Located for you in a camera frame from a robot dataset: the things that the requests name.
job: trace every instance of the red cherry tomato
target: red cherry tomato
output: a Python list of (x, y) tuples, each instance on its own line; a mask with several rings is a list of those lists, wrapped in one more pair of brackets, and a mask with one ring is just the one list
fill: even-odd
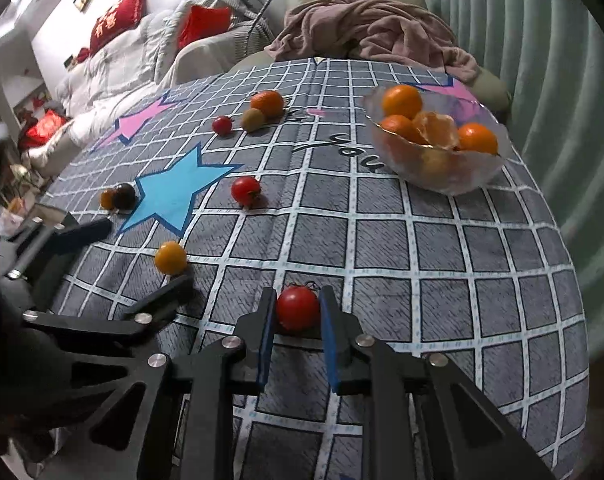
[(231, 196), (244, 206), (250, 206), (260, 191), (259, 182), (251, 176), (241, 176), (231, 185)]
[(233, 129), (233, 120), (225, 115), (220, 115), (213, 120), (213, 131), (218, 135), (228, 135)]
[(285, 330), (301, 332), (320, 322), (320, 300), (307, 286), (290, 285), (277, 298), (275, 313)]

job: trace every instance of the green curtain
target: green curtain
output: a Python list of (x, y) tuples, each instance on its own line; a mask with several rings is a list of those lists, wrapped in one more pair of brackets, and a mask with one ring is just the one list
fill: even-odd
[(592, 356), (604, 352), (604, 35), (581, 0), (432, 0), (513, 94), (511, 138), (575, 263)]

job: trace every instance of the white bedding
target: white bedding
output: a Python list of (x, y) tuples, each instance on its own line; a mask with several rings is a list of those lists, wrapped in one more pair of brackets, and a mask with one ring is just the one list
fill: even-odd
[[(195, 41), (177, 53), (177, 38), (193, 4), (231, 7), (232, 29)], [(175, 10), (142, 18), (137, 28), (124, 32), (97, 54), (75, 67), (55, 90), (66, 113), (73, 117), (47, 144), (31, 148), (23, 159), (38, 170), (50, 164), (61, 139), (68, 137), (83, 148), (98, 139), (140, 99), (178, 84), (227, 72), (243, 57), (256, 0), (183, 0)], [(251, 36), (249, 54), (272, 40), (264, 20)], [(63, 150), (63, 156), (70, 156)], [(67, 161), (57, 161), (64, 167)]]

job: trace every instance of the red pillow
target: red pillow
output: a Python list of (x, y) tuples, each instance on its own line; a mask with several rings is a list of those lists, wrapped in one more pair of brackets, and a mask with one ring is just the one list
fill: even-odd
[(44, 146), (55, 132), (66, 123), (66, 118), (59, 116), (53, 110), (47, 110), (38, 124), (29, 128), (18, 142), (18, 148), (23, 151), (28, 148)]
[(77, 62), (78, 63), (83, 63), (84, 61), (86, 61), (86, 59), (91, 55), (91, 51), (86, 48), (85, 46), (83, 46), (80, 49), (80, 52), (77, 53)]
[(208, 9), (199, 5), (191, 7), (189, 17), (178, 38), (178, 50), (183, 49), (193, 41), (210, 38), (226, 32), (231, 26), (231, 9)]
[(146, 0), (118, 1), (95, 22), (91, 33), (91, 55), (125, 30), (136, 28), (145, 12)]

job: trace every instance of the table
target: table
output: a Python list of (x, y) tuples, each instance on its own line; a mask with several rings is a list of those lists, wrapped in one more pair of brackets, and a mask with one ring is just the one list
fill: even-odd
[[(237, 166), (218, 168), (219, 180), (195, 195), (183, 225), (149, 218), (85, 250), (54, 310), (121, 318), (162, 285), (153, 255), (171, 239), (189, 254), (197, 296), (159, 334), (170, 356), (231, 333), (263, 286), (332, 285), (342, 308), (397, 351), (448, 353), (562, 478), (584, 428), (588, 359), (558, 228), (515, 152), (488, 186), (456, 198), (386, 169), (357, 96), (395, 81), (445, 91), (455, 83), (386, 63), (308, 59), (143, 100), (106, 133), (110, 144), (89, 147), (66, 168), (44, 202), (86, 222), (105, 214), (101, 189), (173, 168), (189, 154), (195, 160), (197, 150), (201, 166)], [(250, 94), (275, 88), (290, 107), (325, 116), (301, 114), (228, 138), (211, 132), (214, 117), (237, 117)], [(248, 212), (229, 194), (241, 174), (255, 175), (265, 197)], [(186, 175), (168, 177), (167, 192), (195, 186)], [(122, 228), (126, 217), (114, 222)], [(234, 402), (236, 478), (359, 480), (361, 400), (330, 393), (319, 340), (277, 336), (265, 393)]]

